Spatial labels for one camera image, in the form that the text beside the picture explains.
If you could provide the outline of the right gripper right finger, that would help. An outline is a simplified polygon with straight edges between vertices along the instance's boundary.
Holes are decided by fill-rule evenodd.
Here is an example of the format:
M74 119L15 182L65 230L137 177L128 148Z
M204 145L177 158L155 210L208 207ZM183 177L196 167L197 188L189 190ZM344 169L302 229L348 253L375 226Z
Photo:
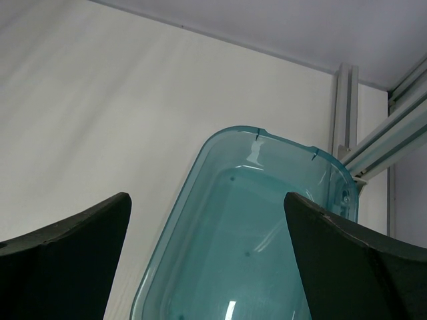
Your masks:
M312 319L425 319L426 249L289 192L284 211Z

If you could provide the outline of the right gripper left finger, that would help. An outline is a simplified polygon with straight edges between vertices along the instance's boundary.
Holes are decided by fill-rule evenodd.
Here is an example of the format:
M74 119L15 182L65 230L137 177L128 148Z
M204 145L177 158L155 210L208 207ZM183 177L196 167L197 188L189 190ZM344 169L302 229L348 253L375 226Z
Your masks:
M2 319L102 319L131 215L118 193L1 242Z

